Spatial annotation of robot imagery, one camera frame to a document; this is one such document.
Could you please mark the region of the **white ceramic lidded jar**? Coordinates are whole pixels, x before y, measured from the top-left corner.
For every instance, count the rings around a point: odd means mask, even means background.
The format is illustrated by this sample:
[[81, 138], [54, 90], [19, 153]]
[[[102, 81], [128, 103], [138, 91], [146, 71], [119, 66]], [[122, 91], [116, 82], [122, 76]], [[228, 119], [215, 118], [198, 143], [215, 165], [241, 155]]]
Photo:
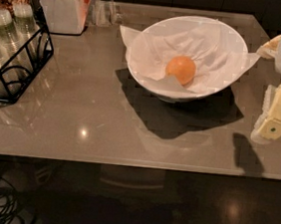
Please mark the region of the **white ceramic lidded jar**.
[[40, 0], [51, 33], [81, 35], [91, 0]]

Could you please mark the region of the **stack of clear plastic cups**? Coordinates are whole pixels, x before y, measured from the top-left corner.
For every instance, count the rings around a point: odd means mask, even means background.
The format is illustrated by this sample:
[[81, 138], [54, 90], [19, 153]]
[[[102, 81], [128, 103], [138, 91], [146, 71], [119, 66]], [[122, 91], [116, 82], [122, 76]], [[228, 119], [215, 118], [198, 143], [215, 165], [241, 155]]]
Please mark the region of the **stack of clear plastic cups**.
[[33, 9], [28, 3], [16, 3], [13, 5], [14, 21], [17, 30], [23, 40], [27, 42], [31, 58], [37, 60], [38, 40], [33, 37], [39, 27], [34, 19]]

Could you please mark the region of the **orange fruit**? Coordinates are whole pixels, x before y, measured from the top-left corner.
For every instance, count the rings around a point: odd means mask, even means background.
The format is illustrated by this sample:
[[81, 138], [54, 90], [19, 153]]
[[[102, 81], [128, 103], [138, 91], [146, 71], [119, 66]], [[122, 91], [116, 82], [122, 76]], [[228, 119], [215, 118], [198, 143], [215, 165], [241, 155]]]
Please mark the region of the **orange fruit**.
[[165, 67], [167, 76], [176, 77], [182, 86], [189, 84], [196, 73], [196, 65], [188, 56], [176, 56]]

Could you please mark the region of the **clear acrylic stand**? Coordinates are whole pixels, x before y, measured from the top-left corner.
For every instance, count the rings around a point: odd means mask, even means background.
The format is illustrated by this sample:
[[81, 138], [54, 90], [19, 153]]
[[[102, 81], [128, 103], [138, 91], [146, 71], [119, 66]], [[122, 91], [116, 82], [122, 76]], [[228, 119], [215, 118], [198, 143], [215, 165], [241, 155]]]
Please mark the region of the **clear acrylic stand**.
[[115, 0], [93, 0], [93, 22], [98, 27], [110, 27], [116, 20]]

